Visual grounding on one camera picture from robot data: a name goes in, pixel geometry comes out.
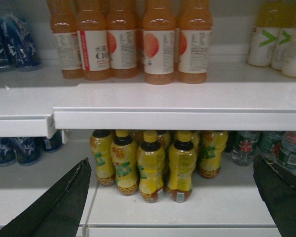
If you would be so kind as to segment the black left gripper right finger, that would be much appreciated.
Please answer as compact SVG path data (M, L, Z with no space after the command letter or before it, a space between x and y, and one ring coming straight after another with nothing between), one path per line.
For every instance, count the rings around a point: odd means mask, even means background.
M283 237L296 237L296 176L258 155L253 178L262 200Z

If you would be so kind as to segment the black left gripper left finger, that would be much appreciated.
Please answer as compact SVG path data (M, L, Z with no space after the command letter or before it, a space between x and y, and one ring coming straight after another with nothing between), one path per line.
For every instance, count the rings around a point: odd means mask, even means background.
M81 160L33 204L0 229L0 237L74 237L88 195L91 166Z

